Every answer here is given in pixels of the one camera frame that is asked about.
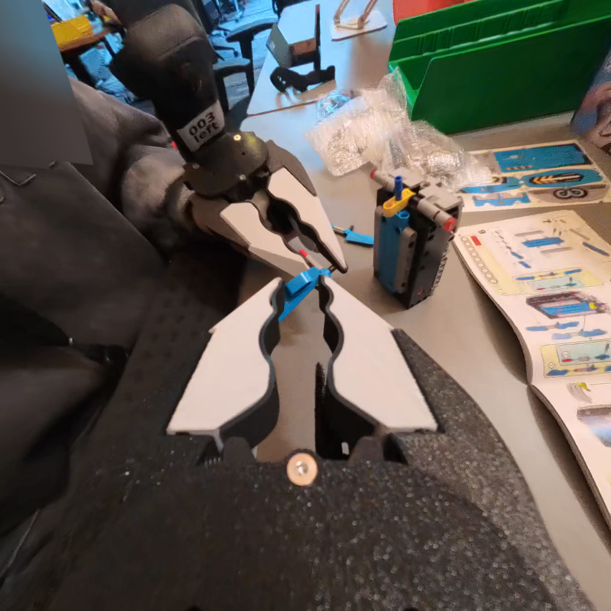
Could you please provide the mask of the black blue brick model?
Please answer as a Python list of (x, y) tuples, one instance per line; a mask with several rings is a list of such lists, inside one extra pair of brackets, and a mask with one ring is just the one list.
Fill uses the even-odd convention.
[(404, 167), (393, 172), (374, 169), (370, 178), (378, 185), (374, 276), (411, 309), (439, 284), (461, 220), (462, 197), (440, 180)]

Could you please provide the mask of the black perforated panel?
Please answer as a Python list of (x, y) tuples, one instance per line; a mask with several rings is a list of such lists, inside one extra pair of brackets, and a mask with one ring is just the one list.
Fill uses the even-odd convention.
[(211, 438), (168, 435), (167, 424), (210, 338), (209, 330), (238, 307), (244, 262), (226, 268), (179, 258), (171, 265), (111, 400), (78, 446), (63, 533), (69, 541), (96, 539), (107, 524), (136, 513), (173, 513), (221, 495), (197, 491), (213, 473), (256, 463), (242, 438), (217, 449)]

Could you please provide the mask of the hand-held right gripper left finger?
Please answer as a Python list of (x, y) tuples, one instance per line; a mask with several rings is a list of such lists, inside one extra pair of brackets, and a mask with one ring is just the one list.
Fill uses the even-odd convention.
[(253, 449), (270, 435), (279, 416), (271, 354), (280, 340), (284, 298), (284, 281), (272, 279), (209, 330), (168, 435), (208, 437), (217, 449), (230, 438)]

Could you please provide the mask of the large blue brick panel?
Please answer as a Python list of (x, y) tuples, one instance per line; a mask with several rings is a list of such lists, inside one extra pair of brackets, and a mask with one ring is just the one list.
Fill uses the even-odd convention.
[(285, 285), (285, 302), (279, 322), (286, 319), (295, 308), (314, 290), (317, 289), (321, 277), (331, 277), (331, 271), (316, 267), (302, 271)]

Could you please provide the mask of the orange plastic case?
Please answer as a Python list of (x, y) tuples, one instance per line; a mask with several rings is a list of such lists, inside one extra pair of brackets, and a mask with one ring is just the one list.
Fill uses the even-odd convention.
[(403, 19), (468, 2), (470, 1), (392, 1), (393, 20), (397, 25)]

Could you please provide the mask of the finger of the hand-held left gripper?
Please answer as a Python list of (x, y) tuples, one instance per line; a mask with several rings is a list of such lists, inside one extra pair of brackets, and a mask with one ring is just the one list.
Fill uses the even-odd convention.
[(249, 257), (287, 276), (297, 276), (312, 267), (330, 268), (330, 263), (313, 250), (304, 249), (310, 254), (310, 265), (301, 263), (297, 255), (289, 254), (280, 237), (264, 226), (261, 200), (229, 203), (223, 207), (219, 212), (218, 234), (232, 241)]
[(297, 255), (305, 263), (300, 250), (310, 249), (340, 273), (348, 271), (342, 248), (316, 193), (281, 167), (270, 172), (260, 195), (263, 224), (280, 237), (289, 254)]

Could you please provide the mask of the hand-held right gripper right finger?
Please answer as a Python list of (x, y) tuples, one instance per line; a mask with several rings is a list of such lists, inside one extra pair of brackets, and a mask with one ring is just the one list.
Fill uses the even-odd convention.
[(331, 351), (323, 423), (339, 448), (362, 437), (437, 432), (395, 329), (330, 277), (320, 279), (318, 294)]

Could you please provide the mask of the black phone stand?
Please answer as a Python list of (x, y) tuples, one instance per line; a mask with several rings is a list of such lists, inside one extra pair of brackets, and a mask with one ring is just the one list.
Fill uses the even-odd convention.
[(310, 87), (335, 80), (335, 66), (321, 66), (320, 4), (315, 5), (314, 35), (300, 42), (289, 43), (278, 25), (274, 25), (266, 47), (278, 63), (270, 81), (280, 93), (292, 88), (299, 93)]

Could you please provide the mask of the black office chair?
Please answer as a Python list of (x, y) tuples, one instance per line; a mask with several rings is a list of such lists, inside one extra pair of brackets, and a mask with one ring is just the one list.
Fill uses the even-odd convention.
[(226, 93), (228, 109), (249, 100), (266, 54), (265, 40), (277, 22), (275, 1), (106, 1), (127, 29), (165, 5), (191, 14), (213, 47), (215, 70)]

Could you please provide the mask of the blue sticker sheet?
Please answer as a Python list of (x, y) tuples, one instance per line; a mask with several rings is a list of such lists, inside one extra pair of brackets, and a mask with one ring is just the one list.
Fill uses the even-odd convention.
[(466, 210), (610, 202), (610, 181), (577, 141), (473, 151), (488, 184), (461, 190)]

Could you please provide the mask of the white table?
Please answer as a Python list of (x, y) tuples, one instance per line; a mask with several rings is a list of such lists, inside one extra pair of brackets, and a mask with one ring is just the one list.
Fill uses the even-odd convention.
[(378, 1), (375, 6), (387, 22), (384, 29), (344, 40), (331, 38), (333, 15), (340, 4), (339, 1), (306, 1), (292, 5), (287, 7), (279, 18), (279, 29), (287, 41), (297, 42), (312, 33), (314, 7), (317, 4), (320, 5), (321, 66), (325, 68), (334, 65), (335, 80), (318, 84), (304, 93), (293, 89), (280, 93), (270, 80), (278, 63), (271, 52), (267, 51), (249, 102), (249, 117), (315, 103), (318, 98), (335, 88), (372, 88), (386, 74), (395, 32), (392, 1)]

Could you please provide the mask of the blue grey axle assembly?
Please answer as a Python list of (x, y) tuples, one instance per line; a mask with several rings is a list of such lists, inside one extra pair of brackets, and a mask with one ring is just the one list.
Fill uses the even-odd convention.
[(366, 248), (372, 248), (374, 245), (374, 238), (371, 235), (365, 233), (356, 232), (353, 225), (346, 228), (338, 225), (332, 225), (334, 232), (344, 238), (347, 243), (356, 244)]

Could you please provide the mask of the grey desk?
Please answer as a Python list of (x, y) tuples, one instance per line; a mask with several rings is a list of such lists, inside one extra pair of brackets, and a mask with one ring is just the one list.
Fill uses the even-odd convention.
[[(467, 150), (499, 149), (573, 139), (572, 112), (463, 133)], [(241, 125), (287, 149), (307, 169), (330, 220), (373, 233), (376, 188), (369, 167), (332, 177), (304, 134), (315, 123), (314, 105), (252, 116)], [(434, 295), (403, 310), (373, 278), (371, 251), (346, 245), (349, 265), (338, 282), (366, 306), (400, 327), (477, 401), (523, 472), (546, 528), (597, 610), (610, 610), (610, 531), (564, 434), (527, 387), (525, 359), (507, 320), (464, 268), (454, 248)], [(275, 461), (298, 448), (314, 448), (314, 368), (330, 356), (316, 295), (286, 319), (273, 352), (280, 393), (277, 426), (258, 447)]]

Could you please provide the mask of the yellow box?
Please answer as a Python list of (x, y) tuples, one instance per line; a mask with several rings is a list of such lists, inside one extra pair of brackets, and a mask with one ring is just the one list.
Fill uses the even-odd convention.
[(51, 30), (60, 51), (79, 48), (93, 40), (94, 27), (87, 15), (51, 23)]

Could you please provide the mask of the instruction booklet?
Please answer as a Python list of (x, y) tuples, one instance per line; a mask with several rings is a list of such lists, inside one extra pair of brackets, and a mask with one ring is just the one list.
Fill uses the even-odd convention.
[(610, 245), (573, 210), (460, 229), (468, 270), (523, 349), (610, 525)]

